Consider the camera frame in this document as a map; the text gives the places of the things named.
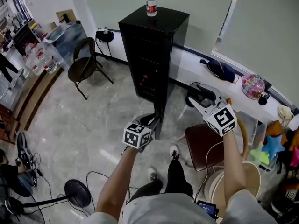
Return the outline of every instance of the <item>blue star toy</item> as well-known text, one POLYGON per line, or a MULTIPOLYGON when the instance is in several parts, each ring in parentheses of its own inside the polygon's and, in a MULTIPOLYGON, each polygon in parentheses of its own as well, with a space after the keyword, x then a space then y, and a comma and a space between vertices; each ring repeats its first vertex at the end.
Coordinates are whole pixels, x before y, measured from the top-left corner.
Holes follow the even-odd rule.
POLYGON ((272 160, 276 153, 284 151, 285 148, 281 145, 282 135, 273 138, 267 135, 267 145, 262 148, 263 152, 267 152, 272 160))

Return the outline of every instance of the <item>grey shirt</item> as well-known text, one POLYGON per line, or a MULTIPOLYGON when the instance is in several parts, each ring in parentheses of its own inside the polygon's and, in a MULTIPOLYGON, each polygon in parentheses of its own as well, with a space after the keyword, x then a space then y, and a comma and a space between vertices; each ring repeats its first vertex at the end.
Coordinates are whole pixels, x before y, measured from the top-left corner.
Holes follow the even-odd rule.
MULTIPOLYGON (((194 200, 182 193, 164 193, 131 201, 124 209, 123 224, 215 224, 194 200)), ((247 190, 241 190, 228 202, 223 224, 276 224, 247 190)), ((117 224, 107 213, 96 212, 81 224, 117 224)))

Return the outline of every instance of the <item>black pants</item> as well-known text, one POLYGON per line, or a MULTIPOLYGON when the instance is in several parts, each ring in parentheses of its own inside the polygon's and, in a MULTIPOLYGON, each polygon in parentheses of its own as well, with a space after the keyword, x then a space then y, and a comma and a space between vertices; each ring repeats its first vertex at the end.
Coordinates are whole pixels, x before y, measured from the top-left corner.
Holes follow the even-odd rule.
POLYGON ((9 83, 12 82, 12 77, 10 76, 9 72, 7 71, 7 68, 12 70, 14 73, 18 73, 18 69, 16 69, 6 58, 0 53, 0 70, 2 71, 4 77, 6 80, 8 80, 9 83))
MULTIPOLYGON (((173 160, 170 163, 167 178, 168 180, 165 193, 185 193, 188 196, 192 197, 193 188, 189 183, 187 183, 184 175, 184 170, 178 160, 173 160)), ((151 183, 148 183, 139 188, 137 192, 132 196, 130 201, 142 196, 157 195, 160 193, 162 187, 163 184, 161 180, 155 180, 151 183)))

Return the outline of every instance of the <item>phone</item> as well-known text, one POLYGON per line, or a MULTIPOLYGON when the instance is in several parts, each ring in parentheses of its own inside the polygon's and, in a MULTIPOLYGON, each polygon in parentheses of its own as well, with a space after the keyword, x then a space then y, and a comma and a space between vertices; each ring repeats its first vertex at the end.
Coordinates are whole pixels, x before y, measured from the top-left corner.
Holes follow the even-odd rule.
POLYGON ((218 219, 217 214, 219 212, 219 209, 216 208, 215 204, 206 203, 204 201, 198 200, 197 205, 207 214, 209 214, 214 220, 218 219))

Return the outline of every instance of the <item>white shoe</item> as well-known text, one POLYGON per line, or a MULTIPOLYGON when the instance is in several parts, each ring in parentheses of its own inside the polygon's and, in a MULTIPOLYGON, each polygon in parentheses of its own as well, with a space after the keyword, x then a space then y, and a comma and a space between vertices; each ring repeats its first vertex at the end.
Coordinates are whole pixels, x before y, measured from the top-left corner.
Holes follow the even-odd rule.
POLYGON ((170 155, 171 161, 174 159, 179 160, 180 150, 177 145, 174 144, 170 147, 169 155, 170 155))
POLYGON ((160 175, 158 174, 158 171, 153 166, 149 167, 148 174, 149 174, 149 178, 152 182, 157 179, 160 180, 160 175))

